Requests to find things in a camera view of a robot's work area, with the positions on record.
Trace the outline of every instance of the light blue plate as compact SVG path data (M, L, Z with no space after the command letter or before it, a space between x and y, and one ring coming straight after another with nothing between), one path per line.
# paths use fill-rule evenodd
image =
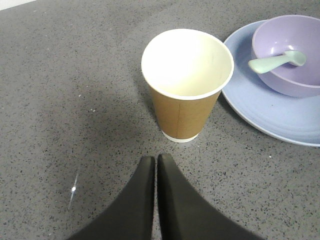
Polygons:
M234 72L222 93L245 121L265 134L320 147L320 96L296 98L278 93L248 67L252 36L264 21L246 25L225 40L234 58Z

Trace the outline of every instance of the gray speckled countertop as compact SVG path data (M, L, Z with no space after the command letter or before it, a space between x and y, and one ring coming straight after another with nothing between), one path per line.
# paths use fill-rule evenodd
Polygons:
M222 96L195 140L171 142L140 69L145 46L165 30L224 41L286 14L320 18L320 2L37 0L0 11L0 239L65 239L115 199L141 156L160 153L248 230L320 239L318 148L261 133ZM153 226L158 240L157 212Z

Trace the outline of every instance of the brown paper cup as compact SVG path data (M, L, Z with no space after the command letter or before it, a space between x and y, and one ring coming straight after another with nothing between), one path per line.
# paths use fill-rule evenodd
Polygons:
M163 134L185 143L201 132L232 76L234 62L228 48L214 36L174 29L148 44L141 68Z
M188 142L201 132L220 94L219 91L202 99L179 100L152 88L150 91L158 124L174 142Z

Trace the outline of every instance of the purple bowl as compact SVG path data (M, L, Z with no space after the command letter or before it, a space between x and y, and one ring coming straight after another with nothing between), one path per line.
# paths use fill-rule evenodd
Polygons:
M303 15L271 18L252 37L254 58L282 55L297 50L306 55L303 66L283 64L258 74L275 91L293 97L320 95L320 19Z

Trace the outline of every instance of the mint green spoon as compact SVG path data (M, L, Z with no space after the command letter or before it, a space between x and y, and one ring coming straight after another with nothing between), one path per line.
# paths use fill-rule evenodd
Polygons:
M264 74L286 63L301 67L306 63L306 60L306 55L300 51L285 51L283 55L280 56L271 56L250 60L248 65L257 74Z

